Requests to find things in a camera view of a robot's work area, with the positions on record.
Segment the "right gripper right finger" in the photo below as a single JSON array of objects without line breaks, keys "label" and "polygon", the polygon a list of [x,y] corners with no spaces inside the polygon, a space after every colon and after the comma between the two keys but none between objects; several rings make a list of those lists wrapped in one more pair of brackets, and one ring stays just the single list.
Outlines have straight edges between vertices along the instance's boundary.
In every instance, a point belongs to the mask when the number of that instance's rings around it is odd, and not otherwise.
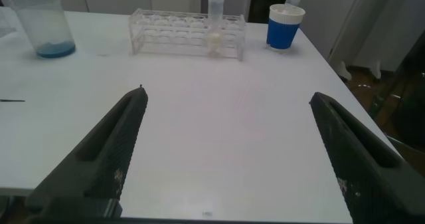
[{"label": "right gripper right finger", "polygon": [[330,96],[310,102],[354,223],[423,223],[424,177]]}]

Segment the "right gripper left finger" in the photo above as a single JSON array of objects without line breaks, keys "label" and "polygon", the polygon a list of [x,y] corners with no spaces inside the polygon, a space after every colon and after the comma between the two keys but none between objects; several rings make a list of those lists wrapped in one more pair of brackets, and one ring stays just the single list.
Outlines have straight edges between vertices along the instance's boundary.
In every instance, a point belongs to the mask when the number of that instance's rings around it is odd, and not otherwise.
[{"label": "right gripper left finger", "polygon": [[147,108],[143,87],[126,93],[25,200],[29,223],[120,218],[120,195]]}]

